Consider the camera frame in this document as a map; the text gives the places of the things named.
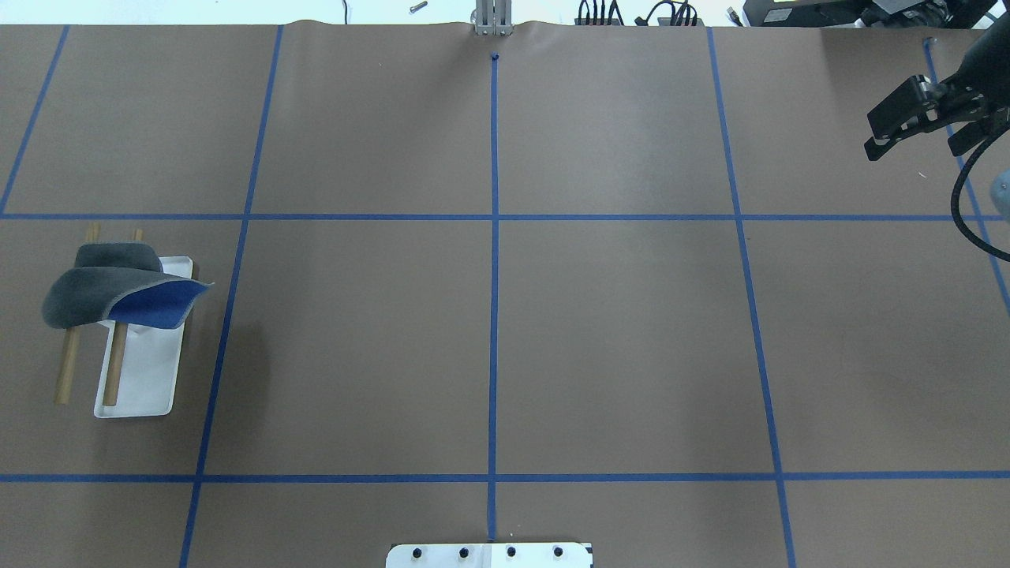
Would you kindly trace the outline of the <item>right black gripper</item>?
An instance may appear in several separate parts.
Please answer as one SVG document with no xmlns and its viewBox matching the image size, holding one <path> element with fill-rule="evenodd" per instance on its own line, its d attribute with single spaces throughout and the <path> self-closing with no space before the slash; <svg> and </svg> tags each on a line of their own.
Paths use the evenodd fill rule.
<svg viewBox="0 0 1010 568">
<path fill-rule="evenodd" d="M 901 140 L 963 123 L 948 148 L 963 157 L 1008 125 L 1009 21 L 1004 13 L 964 54 L 944 80 L 913 75 L 899 83 L 866 118 L 870 137 L 863 151 L 879 161 Z"/>
</svg>

